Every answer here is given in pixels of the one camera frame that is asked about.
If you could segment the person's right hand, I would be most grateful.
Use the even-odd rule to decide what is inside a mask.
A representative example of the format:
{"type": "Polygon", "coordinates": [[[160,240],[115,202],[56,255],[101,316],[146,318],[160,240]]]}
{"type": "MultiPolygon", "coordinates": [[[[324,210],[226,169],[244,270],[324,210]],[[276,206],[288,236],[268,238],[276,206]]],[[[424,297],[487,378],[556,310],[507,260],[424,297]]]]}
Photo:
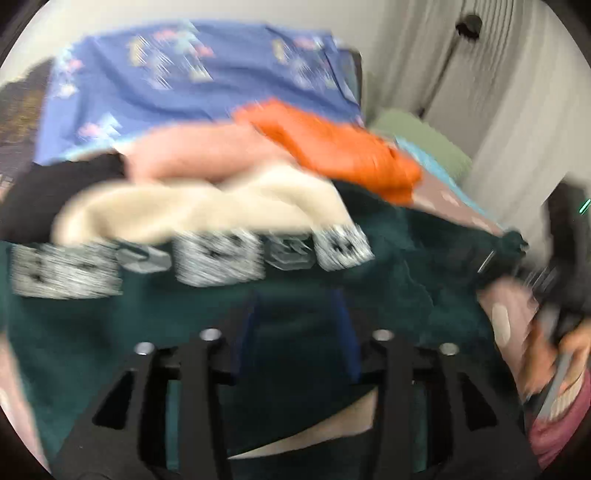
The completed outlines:
{"type": "Polygon", "coordinates": [[[572,387],[587,368],[590,355],[589,319],[583,320],[575,330],[565,335],[558,347],[554,347],[546,338],[542,326],[532,321],[518,377],[521,394],[529,397],[540,393],[555,375],[558,355],[566,354],[572,358],[560,386],[560,394],[572,387]]]}

